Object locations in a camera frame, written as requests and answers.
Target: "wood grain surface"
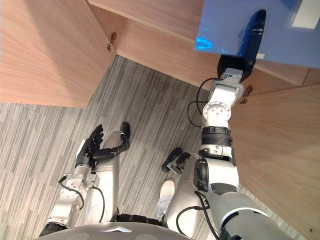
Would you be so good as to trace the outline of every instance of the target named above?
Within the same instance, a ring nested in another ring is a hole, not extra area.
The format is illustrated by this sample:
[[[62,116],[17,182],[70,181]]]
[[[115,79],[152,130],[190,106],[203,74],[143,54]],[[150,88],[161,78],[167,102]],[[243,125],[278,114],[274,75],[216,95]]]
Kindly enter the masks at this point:
[[[89,2],[190,42],[192,48],[204,3],[203,0],[89,0]],[[168,40],[163,40],[163,44],[169,44]],[[268,61],[258,61],[255,67],[297,86],[303,84],[308,70],[303,66]]]
[[[310,68],[303,85],[309,86],[309,85],[316,85],[320,84],[320,69],[319,68]]]
[[[92,5],[194,43],[204,0],[88,0]]]
[[[191,43],[129,19],[117,53],[195,86],[207,78],[217,76],[220,58],[216,54],[195,52]],[[253,95],[295,87],[258,69],[253,70],[244,85],[253,86]]]
[[[115,51],[85,0],[4,0],[2,102],[85,107]]]
[[[125,28],[127,18],[91,4],[89,4],[89,7],[109,40],[111,39],[112,33],[116,33],[113,47],[117,50],[118,42]]]
[[[240,182],[313,240],[320,239],[319,92],[314,85],[255,95],[235,105],[230,121]]]
[[[296,86],[303,85],[309,70],[306,66],[296,66],[263,60],[257,60],[254,67]]]

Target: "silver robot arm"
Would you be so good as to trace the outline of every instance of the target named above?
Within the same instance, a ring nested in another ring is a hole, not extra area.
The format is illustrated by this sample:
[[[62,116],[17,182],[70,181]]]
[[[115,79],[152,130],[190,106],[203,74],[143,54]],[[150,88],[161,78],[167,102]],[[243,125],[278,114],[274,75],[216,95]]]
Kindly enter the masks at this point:
[[[206,195],[221,240],[288,240],[291,238],[252,199],[237,192],[239,176],[228,120],[232,106],[244,92],[242,74],[227,68],[222,80],[211,85],[203,108],[202,158],[195,164],[194,184]]]

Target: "person's leg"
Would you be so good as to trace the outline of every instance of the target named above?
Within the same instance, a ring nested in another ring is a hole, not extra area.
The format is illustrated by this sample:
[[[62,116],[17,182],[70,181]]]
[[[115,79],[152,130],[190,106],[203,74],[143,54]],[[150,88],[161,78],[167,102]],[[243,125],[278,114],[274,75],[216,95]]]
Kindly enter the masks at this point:
[[[171,180],[166,180],[160,190],[160,198],[156,205],[156,214],[161,222],[169,207],[170,201],[175,193],[175,183]]]

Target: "gray carpet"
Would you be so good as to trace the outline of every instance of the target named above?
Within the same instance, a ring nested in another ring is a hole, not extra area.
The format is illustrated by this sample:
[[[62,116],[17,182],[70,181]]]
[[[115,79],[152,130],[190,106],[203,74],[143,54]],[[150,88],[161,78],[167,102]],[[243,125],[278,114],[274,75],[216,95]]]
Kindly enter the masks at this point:
[[[58,180],[72,172],[81,140],[98,124],[109,133],[130,123],[131,147],[120,156],[118,207],[121,213],[155,218],[163,181],[178,180],[161,171],[162,162],[176,147],[197,152],[200,145],[200,130],[186,114],[196,92],[195,86],[117,56],[85,109],[0,103],[0,239],[39,235],[57,199]],[[195,106],[191,110],[199,123]],[[287,233],[303,239],[256,201]],[[196,239],[208,236],[202,220]]]

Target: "wooden cabinet door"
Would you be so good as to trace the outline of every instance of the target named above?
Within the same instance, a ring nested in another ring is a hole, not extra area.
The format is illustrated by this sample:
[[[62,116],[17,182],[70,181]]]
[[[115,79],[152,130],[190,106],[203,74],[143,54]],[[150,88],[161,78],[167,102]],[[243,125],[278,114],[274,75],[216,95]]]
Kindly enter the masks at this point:
[[[85,0],[4,0],[0,101],[85,107],[116,52]]]
[[[250,96],[230,119],[240,183],[320,239],[320,85]]]

